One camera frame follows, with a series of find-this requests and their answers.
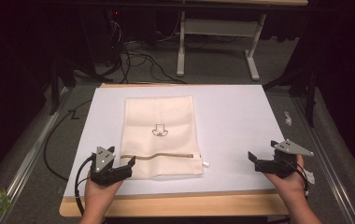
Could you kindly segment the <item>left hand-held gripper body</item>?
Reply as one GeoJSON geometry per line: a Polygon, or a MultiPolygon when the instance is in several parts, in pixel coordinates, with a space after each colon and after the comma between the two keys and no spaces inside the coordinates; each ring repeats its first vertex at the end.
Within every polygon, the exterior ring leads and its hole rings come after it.
{"type": "Polygon", "coordinates": [[[126,165],[114,168],[115,155],[103,147],[98,147],[91,165],[91,181],[108,187],[132,176],[133,170],[127,170],[126,165]]]}

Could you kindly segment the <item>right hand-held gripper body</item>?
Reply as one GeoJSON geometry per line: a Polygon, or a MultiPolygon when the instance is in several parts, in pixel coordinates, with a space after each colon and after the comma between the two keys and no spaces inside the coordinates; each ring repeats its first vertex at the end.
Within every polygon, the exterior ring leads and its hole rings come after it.
{"type": "Polygon", "coordinates": [[[255,171],[277,175],[280,178],[285,178],[297,169],[297,156],[313,157],[314,153],[304,147],[297,145],[287,139],[278,143],[274,149],[274,158],[270,161],[259,160],[254,163],[255,171]]]}

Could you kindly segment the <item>cream zippered cloth bag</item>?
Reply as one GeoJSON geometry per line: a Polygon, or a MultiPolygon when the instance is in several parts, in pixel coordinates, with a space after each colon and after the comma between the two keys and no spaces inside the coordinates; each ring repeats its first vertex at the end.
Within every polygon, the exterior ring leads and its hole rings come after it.
{"type": "Polygon", "coordinates": [[[200,175],[203,159],[196,137],[193,98],[128,98],[120,158],[122,163],[135,159],[133,179],[200,175]]]}

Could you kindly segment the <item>person's right hand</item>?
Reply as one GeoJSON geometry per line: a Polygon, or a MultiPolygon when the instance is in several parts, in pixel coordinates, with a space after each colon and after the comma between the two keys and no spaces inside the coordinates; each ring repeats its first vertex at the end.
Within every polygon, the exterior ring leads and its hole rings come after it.
{"type": "Polygon", "coordinates": [[[265,174],[265,177],[276,187],[278,195],[287,208],[299,208],[306,204],[305,181],[301,171],[294,172],[285,178],[272,174],[265,174]]]}

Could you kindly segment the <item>person's left hand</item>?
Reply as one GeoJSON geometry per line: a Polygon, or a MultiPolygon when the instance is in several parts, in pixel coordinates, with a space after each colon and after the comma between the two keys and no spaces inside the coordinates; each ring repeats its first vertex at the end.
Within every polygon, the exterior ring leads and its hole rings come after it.
{"type": "Polygon", "coordinates": [[[104,217],[121,185],[122,181],[108,187],[104,187],[88,179],[85,185],[85,208],[82,217],[104,217]]]}

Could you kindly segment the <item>white table mat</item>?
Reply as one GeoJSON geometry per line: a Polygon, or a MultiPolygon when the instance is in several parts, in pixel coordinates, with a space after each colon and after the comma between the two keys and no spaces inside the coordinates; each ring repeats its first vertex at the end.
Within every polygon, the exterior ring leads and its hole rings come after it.
{"type": "Polygon", "coordinates": [[[125,180],[120,196],[272,189],[249,160],[271,160],[270,142],[281,142],[271,106],[260,85],[119,86],[95,90],[64,195],[74,195],[79,166],[98,147],[121,145],[125,100],[131,97],[193,97],[197,141],[206,163],[202,175],[125,180]]]}

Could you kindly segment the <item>black metal stand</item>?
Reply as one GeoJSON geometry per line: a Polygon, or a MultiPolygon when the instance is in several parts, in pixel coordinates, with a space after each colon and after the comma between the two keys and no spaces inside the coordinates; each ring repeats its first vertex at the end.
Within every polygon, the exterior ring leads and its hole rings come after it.
{"type": "Polygon", "coordinates": [[[290,96],[300,97],[306,96],[305,100],[305,119],[308,124],[313,127],[313,112],[315,106],[315,90],[316,90],[317,73],[309,68],[301,68],[296,71],[289,72],[263,85],[265,91],[271,90],[276,86],[290,84],[290,96]]]}
{"type": "Polygon", "coordinates": [[[76,86],[73,70],[69,67],[67,61],[55,57],[50,64],[51,115],[56,113],[60,105],[60,83],[63,83],[67,88],[76,86]]]}

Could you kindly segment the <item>wooden table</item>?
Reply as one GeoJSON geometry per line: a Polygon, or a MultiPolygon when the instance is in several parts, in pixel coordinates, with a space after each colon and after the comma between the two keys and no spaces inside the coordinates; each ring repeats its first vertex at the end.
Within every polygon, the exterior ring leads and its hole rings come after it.
{"type": "MultiPolygon", "coordinates": [[[[101,87],[140,84],[103,84],[101,87]]],[[[175,86],[148,84],[149,86],[175,86]]],[[[85,177],[83,162],[76,177],[85,177]]],[[[287,210],[275,189],[120,196],[107,211],[110,217],[243,217],[284,215],[287,210]]]]}

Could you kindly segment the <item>power strip with red light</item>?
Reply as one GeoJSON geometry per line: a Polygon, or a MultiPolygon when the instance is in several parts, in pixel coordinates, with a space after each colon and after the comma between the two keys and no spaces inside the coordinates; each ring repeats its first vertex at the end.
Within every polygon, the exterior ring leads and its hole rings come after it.
{"type": "Polygon", "coordinates": [[[107,8],[106,16],[111,20],[116,20],[122,16],[122,13],[119,9],[107,8]]]}

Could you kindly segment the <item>aluminium floor rail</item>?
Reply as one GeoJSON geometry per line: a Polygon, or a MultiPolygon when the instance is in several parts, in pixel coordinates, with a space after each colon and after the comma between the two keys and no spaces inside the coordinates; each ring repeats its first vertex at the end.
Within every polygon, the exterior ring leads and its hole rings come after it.
{"type": "Polygon", "coordinates": [[[314,145],[314,151],[317,154],[322,172],[327,179],[329,187],[331,188],[345,221],[347,224],[355,224],[355,209],[350,198],[348,197],[346,188],[337,176],[337,173],[320,141],[318,134],[315,131],[315,128],[310,125],[305,116],[305,106],[303,105],[302,100],[298,97],[292,97],[291,100],[295,108],[298,110],[300,120],[304,123],[305,128],[309,132],[309,136],[314,145]]]}
{"type": "Polygon", "coordinates": [[[25,157],[12,182],[7,188],[11,206],[0,216],[0,224],[44,223],[60,217],[59,207],[66,183],[50,173],[43,163],[43,146],[50,131],[65,111],[72,88],[63,87],[59,94],[60,105],[53,115],[45,108],[38,114],[21,140],[34,140],[30,143],[25,157]]]}

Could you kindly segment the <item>white desk frame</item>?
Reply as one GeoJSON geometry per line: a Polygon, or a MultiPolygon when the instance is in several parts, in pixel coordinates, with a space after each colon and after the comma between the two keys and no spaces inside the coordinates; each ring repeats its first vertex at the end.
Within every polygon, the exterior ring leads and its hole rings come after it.
{"type": "Polygon", "coordinates": [[[233,37],[250,37],[251,46],[245,49],[248,70],[253,81],[258,81],[260,75],[254,61],[266,15],[262,14],[256,21],[221,21],[206,19],[187,19],[185,12],[180,13],[179,48],[177,52],[177,76],[185,74],[185,35],[221,35],[233,37]]]}

